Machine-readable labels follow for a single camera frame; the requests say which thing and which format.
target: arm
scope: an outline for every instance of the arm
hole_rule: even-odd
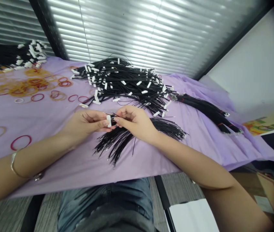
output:
[[[56,135],[18,151],[14,170],[22,177],[32,177],[64,154],[73,150],[94,131],[109,132],[106,114],[99,111],[78,111]],[[11,170],[11,155],[0,159],[0,200],[24,184],[28,179]]]
[[[202,153],[158,132],[144,110],[125,106],[117,125],[145,141],[174,162],[205,194],[220,231],[267,231],[272,222],[233,176]]]

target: hand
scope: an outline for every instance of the hand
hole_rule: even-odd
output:
[[[95,131],[110,132],[115,128],[106,127],[107,114],[95,110],[77,111],[58,133],[67,138],[71,146],[79,145],[86,137]]]
[[[125,127],[138,139],[151,144],[158,137],[158,130],[143,109],[128,105],[116,114],[119,116],[114,118],[117,126]]]

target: black cable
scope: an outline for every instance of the black cable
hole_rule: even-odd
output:
[[[95,96],[92,97],[88,106],[110,98],[125,97],[136,101],[136,106],[149,109],[153,115],[163,116],[170,101],[167,98],[168,94],[176,93],[163,84],[154,69],[135,68],[121,58],[108,57],[72,71],[72,79],[86,79],[90,84],[95,84],[98,90],[96,100]]]
[[[230,121],[228,121],[225,118],[229,115],[228,113],[220,110],[218,107],[214,106],[213,104],[205,100],[197,99],[187,94],[183,94],[183,95],[171,94],[171,99],[174,101],[182,102],[186,105],[189,105],[199,110],[204,115],[206,115],[220,129],[221,132],[225,134],[230,134],[230,131],[228,130],[228,128],[230,128],[237,134],[243,133],[242,130],[240,130],[238,127],[233,125]]]
[[[158,131],[168,135],[173,139],[176,139],[177,141],[182,141],[188,135],[175,122],[163,118],[151,118],[150,120]],[[103,151],[108,150],[112,147],[108,155],[108,160],[111,159],[113,166],[115,166],[120,158],[123,149],[133,138],[134,136],[129,130],[125,129],[124,127],[116,127],[111,132],[105,133],[98,138],[100,142],[94,148],[95,153],[100,153],[99,156],[101,156]]]
[[[24,44],[0,44],[0,70],[18,70],[41,65],[46,62],[44,49],[47,46],[40,40],[31,40]]]

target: leg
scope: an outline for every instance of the leg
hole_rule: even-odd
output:
[[[82,218],[89,217],[92,211],[105,204],[107,188],[108,185],[99,185],[64,191],[58,213],[58,231],[73,231]]]
[[[153,222],[153,201],[148,178],[120,181],[110,186],[110,203],[134,210]]]

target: left hand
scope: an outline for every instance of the left hand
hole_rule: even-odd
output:
[[[95,131],[110,132],[115,126],[107,127],[107,114],[95,110],[77,111],[58,135],[66,137],[72,146],[79,145]]]

